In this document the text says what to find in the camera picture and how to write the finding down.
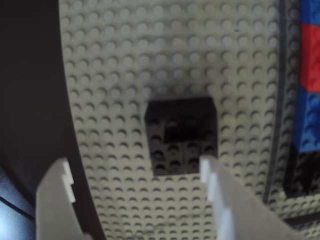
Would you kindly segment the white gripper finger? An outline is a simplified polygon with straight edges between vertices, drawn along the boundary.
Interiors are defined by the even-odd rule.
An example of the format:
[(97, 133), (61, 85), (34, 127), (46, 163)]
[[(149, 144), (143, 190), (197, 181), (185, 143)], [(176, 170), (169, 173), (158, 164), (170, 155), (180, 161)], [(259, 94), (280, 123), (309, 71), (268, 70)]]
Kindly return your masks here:
[(74, 178), (67, 158), (57, 159), (44, 174), (36, 190), (37, 240), (91, 240), (83, 232), (73, 203)]
[(212, 205), (218, 240), (311, 240), (313, 199), (287, 198), (279, 185), (267, 192), (267, 166), (256, 160), (199, 158), (200, 181)]

